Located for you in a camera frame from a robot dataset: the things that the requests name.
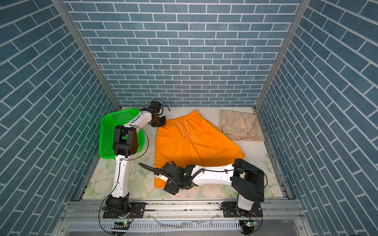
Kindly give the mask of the orange shorts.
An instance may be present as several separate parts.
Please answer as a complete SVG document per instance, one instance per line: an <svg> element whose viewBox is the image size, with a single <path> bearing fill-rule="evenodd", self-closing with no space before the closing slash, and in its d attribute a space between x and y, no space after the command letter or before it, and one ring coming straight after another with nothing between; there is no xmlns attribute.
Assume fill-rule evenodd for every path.
<svg viewBox="0 0 378 236"><path fill-rule="evenodd" d="M197 110L166 121L158 128L155 167L173 161L177 166L224 166L245 157L241 148L207 121Z"/></svg>

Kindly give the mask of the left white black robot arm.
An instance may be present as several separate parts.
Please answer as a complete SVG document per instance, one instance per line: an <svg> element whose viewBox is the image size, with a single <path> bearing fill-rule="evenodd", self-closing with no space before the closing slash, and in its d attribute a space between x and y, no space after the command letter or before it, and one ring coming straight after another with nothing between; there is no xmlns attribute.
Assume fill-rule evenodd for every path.
<svg viewBox="0 0 378 236"><path fill-rule="evenodd" d="M99 155L104 159L115 158L116 171L113 190L106 197L104 218L126 218L132 214L129 204L129 173L134 156L142 150L145 131L152 127L163 127L166 118L163 105L152 101L149 107L140 110L131 108L104 116L100 122Z"/></svg>

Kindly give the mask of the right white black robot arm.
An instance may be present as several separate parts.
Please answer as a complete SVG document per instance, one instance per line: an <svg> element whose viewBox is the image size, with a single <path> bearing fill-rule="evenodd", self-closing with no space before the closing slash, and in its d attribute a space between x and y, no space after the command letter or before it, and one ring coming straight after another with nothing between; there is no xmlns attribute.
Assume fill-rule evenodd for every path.
<svg viewBox="0 0 378 236"><path fill-rule="evenodd" d="M161 173L155 176L166 182L164 190L172 195L180 189L208 184L231 186L238 193L237 207L244 211L252 210L254 203L265 200L265 173L243 159L217 167L188 165L182 168L168 162L161 168Z"/></svg>

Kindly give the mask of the beige drawstring shorts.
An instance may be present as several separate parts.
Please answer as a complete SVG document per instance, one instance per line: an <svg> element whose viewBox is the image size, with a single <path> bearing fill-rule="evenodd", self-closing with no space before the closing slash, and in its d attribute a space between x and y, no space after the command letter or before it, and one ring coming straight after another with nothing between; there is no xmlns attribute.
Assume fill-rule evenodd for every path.
<svg viewBox="0 0 378 236"><path fill-rule="evenodd" d="M234 141L265 141L258 117L252 113L220 110L219 130Z"/></svg>

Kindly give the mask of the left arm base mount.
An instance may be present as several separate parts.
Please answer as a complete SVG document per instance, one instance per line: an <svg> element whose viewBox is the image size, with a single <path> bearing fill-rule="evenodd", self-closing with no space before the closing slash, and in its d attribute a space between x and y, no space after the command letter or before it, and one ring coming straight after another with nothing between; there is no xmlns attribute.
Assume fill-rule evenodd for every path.
<svg viewBox="0 0 378 236"><path fill-rule="evenodd" d="M126 206L122 206L121 209L112 209L108 206L102 206L104 210L103 218L112 219L140 219L143 218L146 203L144 202L131 202Z"/></svg>

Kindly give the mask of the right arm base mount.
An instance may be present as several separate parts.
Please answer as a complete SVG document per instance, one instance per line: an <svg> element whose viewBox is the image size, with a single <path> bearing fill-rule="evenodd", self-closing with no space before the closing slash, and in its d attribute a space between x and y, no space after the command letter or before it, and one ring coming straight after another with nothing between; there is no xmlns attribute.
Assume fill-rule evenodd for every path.
<svg viewBox="0 0 378 236"><path fill-rule="evenodd" d="M237 202L222 202L220 209L223 217L262 217L263 212L260 203L253 202L251 210L244 210L237 206Z"/></svg>

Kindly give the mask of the green plastic basket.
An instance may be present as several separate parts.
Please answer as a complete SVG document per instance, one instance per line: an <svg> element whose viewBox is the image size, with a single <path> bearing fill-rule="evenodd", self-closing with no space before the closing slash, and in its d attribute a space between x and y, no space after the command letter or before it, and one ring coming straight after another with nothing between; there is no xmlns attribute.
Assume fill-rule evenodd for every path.
<svg viewBox="0 0 378 236"><path fill-rule="evenodd" d="M139 115L139 110L130 108L105 115L100 122L99 156L103 159L115 159L113 150L114 129L125 125Z"/></svg>

